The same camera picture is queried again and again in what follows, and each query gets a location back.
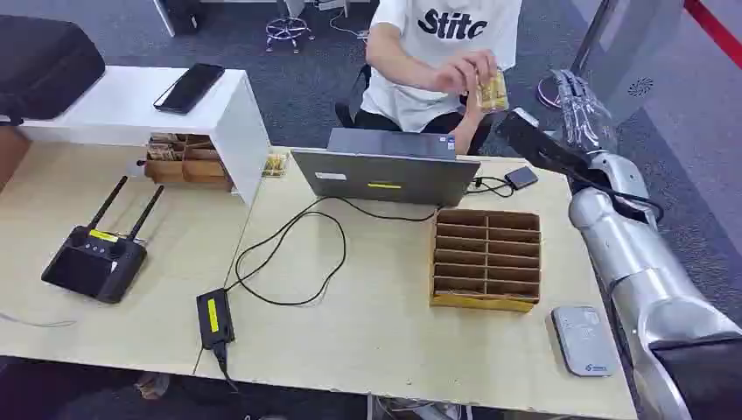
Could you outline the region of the person's left hand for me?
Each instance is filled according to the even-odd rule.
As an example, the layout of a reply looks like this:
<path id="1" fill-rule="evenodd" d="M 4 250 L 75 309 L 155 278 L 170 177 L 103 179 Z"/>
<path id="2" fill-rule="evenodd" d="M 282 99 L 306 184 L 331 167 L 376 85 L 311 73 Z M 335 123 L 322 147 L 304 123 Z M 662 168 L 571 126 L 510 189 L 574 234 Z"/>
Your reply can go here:
<path id="1" fill-rule="evenodd" d="M 480 103 L 480 83 L 477 79 L 470 81 L 467 86 L 467 102 L 463 121 L 479 126 L 492 113 L 492 109 L 482 107 Z"/>

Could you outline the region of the person's right hand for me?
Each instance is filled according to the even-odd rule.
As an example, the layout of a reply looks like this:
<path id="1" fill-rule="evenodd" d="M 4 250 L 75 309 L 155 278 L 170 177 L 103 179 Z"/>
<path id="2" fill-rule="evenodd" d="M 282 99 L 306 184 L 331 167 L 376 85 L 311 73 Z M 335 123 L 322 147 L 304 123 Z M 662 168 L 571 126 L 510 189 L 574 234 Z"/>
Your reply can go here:
<path id="1" fill-rule="evenodd" d="M 432 86 L 438 92 L 467 95 L 489 82 L 497 71 L 494 53 L 489 50 L 463 52 L 450 57 L 434 71 Z"/>

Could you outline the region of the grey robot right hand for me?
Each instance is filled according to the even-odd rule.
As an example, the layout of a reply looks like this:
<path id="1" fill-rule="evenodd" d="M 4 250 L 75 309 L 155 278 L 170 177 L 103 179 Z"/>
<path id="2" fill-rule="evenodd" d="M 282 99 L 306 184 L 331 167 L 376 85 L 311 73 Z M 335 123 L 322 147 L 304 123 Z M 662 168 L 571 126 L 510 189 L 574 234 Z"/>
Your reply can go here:
<path id="1" fill-rule="evenodd" d="M 496 133 L 533 166 L 585 183 L 608 187 L 608 177 L 592 169 L 592 160 L 618 148 L 613 118 L 585 79 L 570 70 L 554 70 L 563 122 L 555 135 L 541 130 L 522 108 L 509 111 Z"/>

